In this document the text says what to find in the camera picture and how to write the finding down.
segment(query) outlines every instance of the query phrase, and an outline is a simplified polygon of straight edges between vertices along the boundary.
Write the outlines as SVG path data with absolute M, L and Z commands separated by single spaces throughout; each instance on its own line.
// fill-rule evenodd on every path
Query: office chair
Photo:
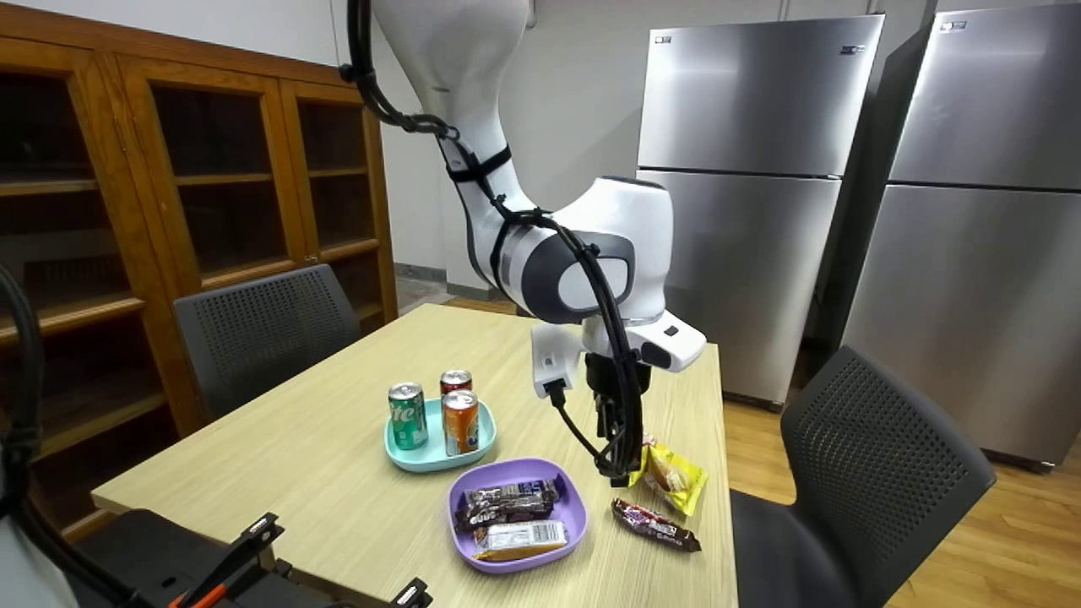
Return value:
M 227 417 L 355 337 L 329 264 L 179 296 L 176 320 L 204 402 Z
M 732 490 L 743 608 L 885 605 L 993 487 L 950 420 L 840 347 L 781 417 L 798 499 Z

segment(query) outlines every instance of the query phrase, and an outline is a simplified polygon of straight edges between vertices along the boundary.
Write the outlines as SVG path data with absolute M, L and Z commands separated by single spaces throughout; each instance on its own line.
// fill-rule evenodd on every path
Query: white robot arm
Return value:
M 381 98 L 362 45 L 369 9 L 403 60 L 423 119 L 403 122 Z M 499 77 L 528 18 L 528 0 L 353 0 L 355 80 L 381 119 L 439 138 L 466 211 L 475 273 L 534 319 L 586 329 L 598 428 L 611 450 L 603 471 L 620 483 L 638 465 L 638 391 L 649 381 L 643 365 L 682 371 L 705 337 L 665 312 L 671 204 L 662 186 L 594 180 L 558 214 L 541 214 L 519 188 L 499 125 Z M 569 368 L 563 363 L 543 368 L 555 352 L 541 347 L 534 363 L 541 378 Z

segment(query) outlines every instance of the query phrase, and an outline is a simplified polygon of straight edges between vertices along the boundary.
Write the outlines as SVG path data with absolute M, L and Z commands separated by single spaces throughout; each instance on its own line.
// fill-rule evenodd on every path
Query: purple plate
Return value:
M 555 502 L 552 522 L 562 522 L 569 532 L 569 543 L 548 554 L 534 554 L 534 559 L 519 559 L 519 561 L 479 561 L 479 548 L 474 542 L 474 534 L 461 534 L 454 523 L 454 506 L 461 502 L 464 492 L 479 490 L 479 487 L 504 487 L 504 483 L 523 483 L 523 479 L 563 479 L 563 497 Z M 470 473 L 464 473 L 454 487 L 451 487 L 451 502 L 446 502 L 446 528 L 451 528 L 451 542 L 461 551 L 461 559 L 484 575 L 517 575 L 517 571 L 534 571 L 543 564 L 555 564 L 569 554 L 575 554 L 575 548 L 582 543 L 586 532 L 587 532 L 587 513 L 586 502 L 577 497 L 577 487 L 570 483 L 570 478 L 548 464 L 548 459 L 504 459 L 504 464 L 490 464 L 490 465 L 475 465 Z

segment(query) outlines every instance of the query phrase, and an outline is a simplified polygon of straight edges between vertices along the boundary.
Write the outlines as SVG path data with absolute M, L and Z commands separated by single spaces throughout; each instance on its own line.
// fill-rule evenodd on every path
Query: beverage can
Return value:
M 475 450 L 475 424 L 479 424 L 475 394 L 470 389 L 446 391 L 444 398 L 446 456 Z
M 446 368 L 439 376 L 439 394 L 446 398 L 451 391 L 474 391 L 474 376 L 466 368 Z
M 400 450 L 420 450 L 428 442 L 428 420 L 427 420 L 427 391 L 420 381 L 397 381 L 388 389 L 393 405 L 393 436 Z

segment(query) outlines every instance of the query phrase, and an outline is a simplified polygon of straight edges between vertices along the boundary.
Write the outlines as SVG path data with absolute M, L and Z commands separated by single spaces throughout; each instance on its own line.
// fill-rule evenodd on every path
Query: green can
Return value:
M 393 436 L 400 450 L 420 450 L 428 442 L 427 391 L 420 381 L 400 381 L 388 389 Z

